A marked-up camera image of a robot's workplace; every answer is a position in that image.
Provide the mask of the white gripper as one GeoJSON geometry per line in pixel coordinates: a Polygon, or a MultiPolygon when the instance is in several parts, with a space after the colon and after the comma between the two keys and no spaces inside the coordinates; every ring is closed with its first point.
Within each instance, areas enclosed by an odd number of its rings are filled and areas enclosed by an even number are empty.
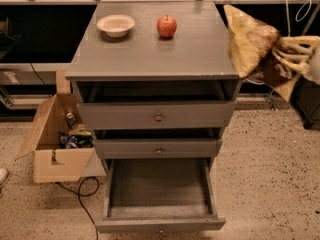
{"type": "Polygon", "coordinates": [[[278,48],[273,48],[272,55],[283,66],[303,75],[309,81],[320,84],[320,37],[282,37],[281,43],[296,52],[285,53],[278,48]]]}

